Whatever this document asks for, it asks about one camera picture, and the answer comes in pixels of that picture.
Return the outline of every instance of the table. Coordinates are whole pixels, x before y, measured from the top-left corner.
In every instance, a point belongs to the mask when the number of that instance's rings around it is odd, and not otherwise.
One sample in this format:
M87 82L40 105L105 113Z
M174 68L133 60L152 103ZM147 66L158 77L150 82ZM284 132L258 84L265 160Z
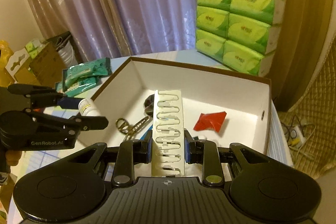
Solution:
M167 61L176 61L189 64L203 65L209 67L217 67L222 69L230 70L229 68L223 66L223 64L197 52L196 50L185 50L185 51L173 51L173 52L159 52L151 53L145 55L139 55L139 57L160 59ZM111 59L111 69L114 72L117 68L123 64L128 57L121 57ZM88 90L82 94L80 97L90 98L98 88L107 80L108 77L101 79L101 83L95 88ZM54 116L70 118L78 113L77 110L63 110L60 107L49 107L46 108L45 113L52 114ZM12 168L12 173L21 178L25 174L32 172L38 168L48 165L60 158L68 156L78 150L83 149L84 146L77 142L74 149L70 150L53 150L53 151L27 151L23 154L20 164ZM268 140L267 156L278 160L289 166L293 166L293 162L290 156L289 148L284 137L284 133L278 118L277 111L272 102L271 105L271 121L270 121L270 134ZM8 222L17 224L22 220L20 213L18 212L13 200L11 201Z

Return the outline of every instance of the brown curtain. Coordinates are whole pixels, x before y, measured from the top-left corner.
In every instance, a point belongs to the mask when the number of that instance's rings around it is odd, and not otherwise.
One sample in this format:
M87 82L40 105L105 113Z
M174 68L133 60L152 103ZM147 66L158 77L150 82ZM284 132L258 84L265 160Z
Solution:
M268 77L277 110L304 93L327 34L333 0L287 0L278 48Z
M28 0L42 35L54 37L69 30L83 60L130 56L115 0Z

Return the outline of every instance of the red packet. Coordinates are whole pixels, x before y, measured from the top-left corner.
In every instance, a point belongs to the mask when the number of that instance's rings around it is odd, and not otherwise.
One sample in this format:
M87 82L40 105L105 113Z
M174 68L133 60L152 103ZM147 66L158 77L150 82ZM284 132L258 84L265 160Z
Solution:
M210 114L203 114L199 116L197 123L194 126L195 131L201 130L214 130L219 133L222 124L225 120L226 112L218 112L218 113L210 113Z

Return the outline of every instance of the finger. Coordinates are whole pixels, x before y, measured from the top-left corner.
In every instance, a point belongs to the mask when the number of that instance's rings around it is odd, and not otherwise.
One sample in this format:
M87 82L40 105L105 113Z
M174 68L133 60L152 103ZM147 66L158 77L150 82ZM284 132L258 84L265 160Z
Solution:
M17 166L19 164L19 161L18 160L8 160L7 163L10 166Z
M22 156L22 151L8 150L6 152L7 161L18 161Z

